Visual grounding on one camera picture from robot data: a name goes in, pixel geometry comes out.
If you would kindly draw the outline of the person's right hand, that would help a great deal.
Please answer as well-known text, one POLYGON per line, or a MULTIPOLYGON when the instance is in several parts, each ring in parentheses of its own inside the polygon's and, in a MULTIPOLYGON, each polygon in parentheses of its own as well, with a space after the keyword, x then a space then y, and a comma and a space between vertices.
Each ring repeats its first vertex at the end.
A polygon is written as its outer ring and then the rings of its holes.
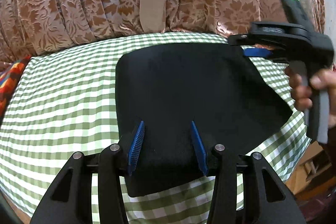
POLYGON ((335 71, 331 69, 321 69, 310 79, 310 86, 304 86, 302 77, 294 73, 290 67, 285 69, 285 74, 289 77, 290 93, 295 101, 294 106, 299 111, 307 110, 313 106, 311 100, 313 90, 326 89, 328 91, 330 100, 329 128, 335 127, 335 71))

